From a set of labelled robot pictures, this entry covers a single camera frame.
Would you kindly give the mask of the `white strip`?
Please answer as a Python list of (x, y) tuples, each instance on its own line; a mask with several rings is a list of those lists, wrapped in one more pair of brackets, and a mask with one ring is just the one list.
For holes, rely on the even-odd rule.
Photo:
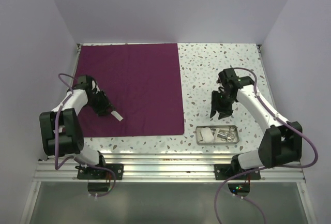
[(111, 115), (113, 115), (119, 122), (123, 120), (123, 117), (115, 110), (111, 112)]
[(221, 139), (221, 138), (222, 138), (222, 133), (220, 133), (220, 129), (219, 128), (215, 129), (214, 139), (217, 140), (217, 139)]

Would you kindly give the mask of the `steel forceps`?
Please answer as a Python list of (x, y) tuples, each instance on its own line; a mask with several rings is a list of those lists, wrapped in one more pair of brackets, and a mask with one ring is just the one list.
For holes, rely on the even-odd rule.
[(222, 135), (230, 135), (230, 134), (234, 134), (237, 129), (236, 128), (233, 128), (233, 127), (230, 127), (230, 128), (219, 128), (220, 129), (220, 133), (222, 133)]

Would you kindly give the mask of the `white gauze pad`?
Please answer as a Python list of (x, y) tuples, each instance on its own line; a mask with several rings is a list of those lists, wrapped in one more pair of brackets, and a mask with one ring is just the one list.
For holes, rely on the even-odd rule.
[(214, 135), (211, 130), (201, 130), (201, 136), (203, 140), (213, 140)]
[(201, 129), (201, 135), (203, 135), (203, 136), (212, 135), (212, 131), (211, 131), (210, 128), (204, 127), (204, 128)]
[(213, 143), (215, 142), (215, 138), (213, 135), (206, 135), (206, 136), (203, 136), (203, 140), (202, 140), (204, 143)]

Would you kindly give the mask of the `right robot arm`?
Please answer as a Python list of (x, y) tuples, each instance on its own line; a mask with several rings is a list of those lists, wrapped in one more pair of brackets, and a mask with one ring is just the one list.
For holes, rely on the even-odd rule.
[(230, 172), (243, 178), (250, 169), (273, 168), (300, 160), (302, 126), (289, 122), (266, 101), (257, 87), (257, 77), (239, 77), (233, 68), (218, 74), (218, 90), (212, 91), (210, 116), (219, 119), (233, 114), (234, 103), (240, 103), (252, 115), (264, 133), (256, 150), (233, 156)]

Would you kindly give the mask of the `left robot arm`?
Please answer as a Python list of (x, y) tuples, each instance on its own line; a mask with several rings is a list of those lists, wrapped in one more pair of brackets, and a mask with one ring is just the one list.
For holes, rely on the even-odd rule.
[(57, 107), (40, 114), (42, 146), (47, 156), (54, 156), (55, 170), (59, 170), (67, 160), (73, 159), (83, 167), (89, 167), (90, 174), (100, 179), (106, 176), (108, 167), (101, 152), (84, 145), (78, 119), (84, 107), (90, 107), (97, 116), (111, 114), (119, 121), (123, 119), (93, 77), (79, 76), (77, 84), (69, 87)]

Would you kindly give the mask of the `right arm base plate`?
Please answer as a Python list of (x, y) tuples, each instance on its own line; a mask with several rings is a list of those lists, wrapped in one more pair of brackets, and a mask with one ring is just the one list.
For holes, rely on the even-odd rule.
[[(245, 170), (239, 169), (235, 171), (230, 164), (214, 164), (214, 174), (216, 180), (226, 180), (232, 176), (243, 173)], [(240, 175), (235, 180), (260, 180), (260, 172), (251, 172), (245, 175)]]

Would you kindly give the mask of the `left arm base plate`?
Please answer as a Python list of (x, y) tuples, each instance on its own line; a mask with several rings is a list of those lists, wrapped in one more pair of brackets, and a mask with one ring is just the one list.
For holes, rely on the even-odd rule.
[(83, 166), (75, 166), (75, 168), (78, 170), (77, 179), (79, 180), (109, 180), (113, 178), (109, 170), (115, 174), (116, 180), (122, 180), (124, 172), (124, 165), (121, 163), (107, 163), (107, 170)]

